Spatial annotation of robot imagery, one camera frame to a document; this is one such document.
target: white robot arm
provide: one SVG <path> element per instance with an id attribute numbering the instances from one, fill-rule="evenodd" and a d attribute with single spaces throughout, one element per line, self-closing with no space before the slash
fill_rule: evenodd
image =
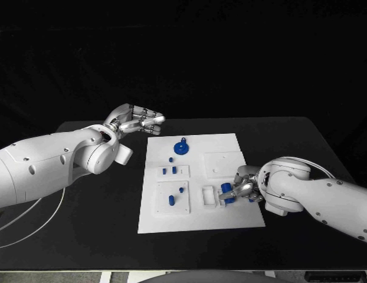
<path id="1" fill-rule="evenodd" d="M 0 208 L 43 198 L 79 177 L 100 174 L 132 151 L 119 139 L 134 131 L 159 134 L 161 113 L 123 104 L 103 124 L 21 140 L 0 150 Z"/>
<path id="2" fill-rule="evenodd" d="M 305 208 L 317 221 L 367 242 L 367 189 L 334 178 L 311 180 L 306 163 L 291 158 L 260 169 L 239 167 L 233 190 L 219 198 L 265 199 L 266 210 L 281 216 Z"/>

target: blue object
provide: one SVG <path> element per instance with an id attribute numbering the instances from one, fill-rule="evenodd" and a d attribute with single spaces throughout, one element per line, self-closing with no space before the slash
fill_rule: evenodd
<path id="1" fill-rule="evenodd" d="M 184 155 L 190 151 L 190 146 L 185 143 L 185 138 L 181 138 L 181 141 L 174 145 L 172 151 L 178 155 Z"/>
<path id="2" fill-rule="evenodd" d="M 232 185 L 230 183 L 224 183 L 220 185 L 220 188 L 221 188 L 221 192 L 223 193 L 227 193 L 230 190 L 232 190 Z M 224 203 L 233 203 L 234 202 L 234 198 L 229 198 L 224 200 Z"/>
<path id="3" fill-rule="evenodd" d="M 175 204 L 175 198 L 172 196 L 168 196 L 168 205 L 174 205 Z"/>

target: black table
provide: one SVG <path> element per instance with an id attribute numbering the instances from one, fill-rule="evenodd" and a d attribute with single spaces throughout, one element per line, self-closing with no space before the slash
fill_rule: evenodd
<path id="1" fill-rule="evenodd" d="M 57 131 L 99 121 L 66 122 Z M 302 117 L 167 120 L 164 136 L 236 133 L 246 163 L 262 166 L 281 156 L 322 165 L 337 178 L 353 178 L 314 126 Z M 249 269 L 367 270 L 367 243 L 344 235 L 304 211 L 281 217 L 265 211 L 265 228 L 138 234 L 147 153 L 144 133 L 122 139 L 134 154 L 126 166 L 113 164 L 66 189 L 59 212 L 41 231 L 0 249 L 0 271 Z M 314 177 L 322 177 L 317 171 Z M 61 191 L 0 233 L 0 245 L 23 238 L 44 223 Z M 31 203 L 10 207 L 4 225 Z"/>

